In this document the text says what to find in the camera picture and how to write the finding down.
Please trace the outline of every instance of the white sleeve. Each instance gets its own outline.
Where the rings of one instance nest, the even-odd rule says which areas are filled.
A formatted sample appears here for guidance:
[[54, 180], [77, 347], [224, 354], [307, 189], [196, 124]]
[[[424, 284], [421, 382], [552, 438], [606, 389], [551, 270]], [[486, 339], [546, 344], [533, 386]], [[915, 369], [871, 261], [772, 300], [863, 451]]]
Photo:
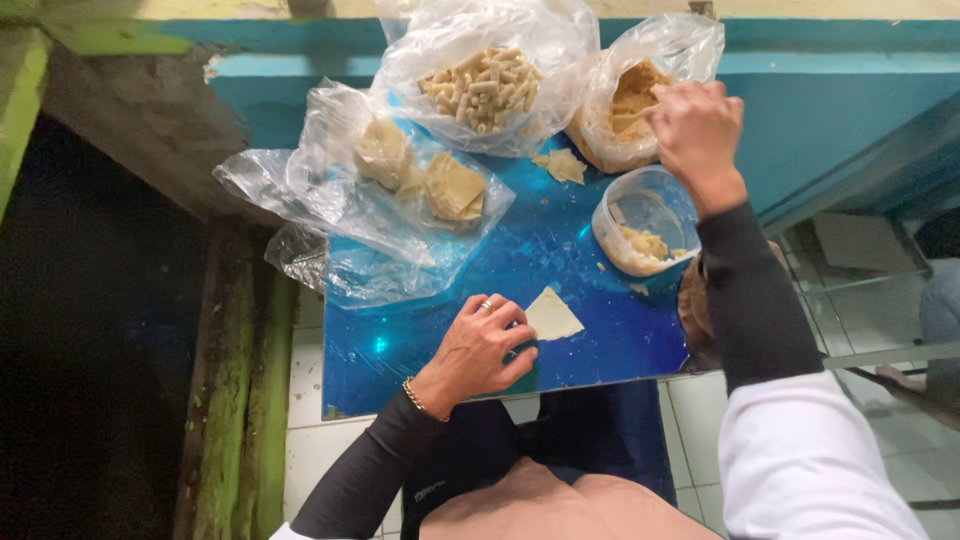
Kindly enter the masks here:
[[731, 537], [927, 538], [830, 371], [736, 388], [719, 448]]
[[276, 532], [270, 537], [270, 540], [313, 540], [309, 536], [303, 536], [294, 532], [290, 528], [289, 523], [283, 524], [282, 527], [278, 528]]

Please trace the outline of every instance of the finger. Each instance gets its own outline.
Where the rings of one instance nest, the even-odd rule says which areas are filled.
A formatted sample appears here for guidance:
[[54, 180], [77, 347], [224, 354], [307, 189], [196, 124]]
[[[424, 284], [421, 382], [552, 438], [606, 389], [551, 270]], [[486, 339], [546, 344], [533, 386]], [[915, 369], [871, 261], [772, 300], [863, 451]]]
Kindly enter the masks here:
[[526, 324], [516, 325], [506, 330], [507, 348], [513, 349], [517, 345], [522, 345], [531, 339], [537, 338], [537, 330]]
[[648, 107], [643, 110], [643, 119], [647, 121], [647, 124], [650, 124], [657, 140], [662, 144], [669, 145], [667, 134], [669, 133], [670, 119], [663, 113], [663, 109], [659, 105]]
[[472, 315], [476, 313], [477, 309], [481, 304], [487, 301], [486, 294], [474, 294], [473, 296], [467, 298], [467, 301], [464, 303], [464, 307], [457, 313], [458, 317], [464, 315]]
[[738, 97], [729, 97], [726, 99], [726, 102], [733, 113], [733, 117], [736, 118], [738, 122], [743, 121], [743, 100]]
[[686, 83], [682, 83], [682, 85], [683, 86], [679, 88], [679, 91], [689, 105], [696, 106], [700, 109], [710, 106], [713, 96], [710, 94], [706, 86], [698, 81], [688, 81]]
[[710, 97], [717, 99], [723, 99], [727, 97], [727, 86], [720, 81], [713, 81], [712, 83], [705, 84], [704, 90], [707, 91], [707, 94], [709, 94]]
[[650, 91], [654, 94], [654, 97], [657, 98], [657, 101], [662, 105], [663, 112], [667, 114], [673, 112], [679, 102], [682, 102], [683, 97], [677, 92], [676, 88], [673, 86], [667, 85], [653, 85], [650, 88]]
[[498, 328], [507, 328], [507, 325], [514, 321], [520, 325], [527, 324], [527, 314], [523, 309], [520, 309], [520, 306], [518, 306], [516, 302], [508, 302], [502, 307], [499, 307], [493, 312], [490, 318], [493, 320], [492, 323], [497, 325]]
[[483, 318], [490, 317], [498, 309], [503, 307], [503, 305], [506, 303], [507, 303], [506, 298], [502, 297], [499, 294], [492, 294], [490, 295], [490, 298], [487, 299], [487, 304], [489, 304], [490, 307], [486, 307], [486, 306], [480, 307], [480, 309], [477, 310], [477, 314], [479, 314]]
[[514, 361], [503, 366], [500, 373], [496, 376], [496, 385], [501, 390], [506, 390], [513, 386], [519, 378], [523, 377], [534, 368], [534, 360], [537, 359], [537, 348], [527, 347], [514, 358]]

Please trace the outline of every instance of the black pants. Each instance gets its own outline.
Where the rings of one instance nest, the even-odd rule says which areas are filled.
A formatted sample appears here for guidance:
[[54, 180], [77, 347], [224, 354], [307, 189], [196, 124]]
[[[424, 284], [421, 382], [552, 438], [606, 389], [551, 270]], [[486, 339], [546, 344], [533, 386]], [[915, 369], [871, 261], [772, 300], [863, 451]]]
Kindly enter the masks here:
[[654, 380], [540, 396], [535, 422], [514, 426], [499, 400], [457, 405], [447, 431], [403, 485], [401, 540], [414, 540], [427, 514], [502, 479], [524, 455], [572, 484], [604, 474], [642, 484], [676, 506]]

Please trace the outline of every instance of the dumpling wrapper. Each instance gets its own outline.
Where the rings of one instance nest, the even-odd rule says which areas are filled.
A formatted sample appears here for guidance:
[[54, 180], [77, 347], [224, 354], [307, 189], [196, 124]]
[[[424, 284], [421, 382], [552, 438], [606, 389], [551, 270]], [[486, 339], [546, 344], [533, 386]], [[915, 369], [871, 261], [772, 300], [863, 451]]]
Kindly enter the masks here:
[[425, 182], [426, 171], [416, 165], [410, 165], [410, 176], [407, 178], [406, 184], [396, 191], [394, 198], [398, 201], [408, 201], [420, 197], [425, 190], [423, 185]]
[[389, 117], [376, 116], [353, 148], [360, 174], [380, 182], [387, 189], [407, 183], [413, 152], [406, 134]]
[[480, 216], [487, 181], [446, 152], [438, 152], [426, 169], [426, 196], [430, 211], [442, 219]]
[[527, 324], [537, 331], [537, 340], [551, 341], [569, 337], [584, 329], [577, 316], [550, 287], [526, 308]]
[[583, 185], [584, 171], [586, 170], [587, 166], [577, 160], [569, 148], [550, 151], [546, 172], [550, 173], [550, 176], [557, 182], [573, 182]]

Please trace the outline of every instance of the black arm sleeve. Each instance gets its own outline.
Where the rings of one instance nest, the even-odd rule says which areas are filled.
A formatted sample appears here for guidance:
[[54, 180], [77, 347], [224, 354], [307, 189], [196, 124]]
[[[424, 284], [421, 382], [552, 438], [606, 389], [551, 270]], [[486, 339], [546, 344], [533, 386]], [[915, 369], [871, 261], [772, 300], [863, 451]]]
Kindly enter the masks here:
[[823, 371], [800, 299], [764, 240], [750, 202], [707, 218], [697, 232], [727, 391]]
[[310, 538], [372, 538], [445, 426], [398, 390], [313, 488], [290, 529]]

